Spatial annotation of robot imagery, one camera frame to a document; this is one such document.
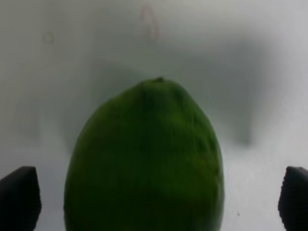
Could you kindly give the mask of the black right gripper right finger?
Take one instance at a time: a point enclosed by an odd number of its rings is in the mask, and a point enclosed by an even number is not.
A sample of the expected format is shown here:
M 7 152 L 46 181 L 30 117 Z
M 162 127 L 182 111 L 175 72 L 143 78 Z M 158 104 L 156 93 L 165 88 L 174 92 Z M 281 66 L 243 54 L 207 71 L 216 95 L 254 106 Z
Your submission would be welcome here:
M 278 211 L 287 231 L 308 229 L 308 170 L 288 166 L 283 178 Z

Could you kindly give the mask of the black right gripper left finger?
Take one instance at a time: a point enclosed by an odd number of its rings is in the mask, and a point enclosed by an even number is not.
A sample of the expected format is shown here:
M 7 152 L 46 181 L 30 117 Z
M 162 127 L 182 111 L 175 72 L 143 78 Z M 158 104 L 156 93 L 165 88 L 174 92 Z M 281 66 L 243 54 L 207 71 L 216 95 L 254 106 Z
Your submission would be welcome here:
M 0 229 L 33 231 L 42 209 L 35 167 L 23 166 L 0 180 Z

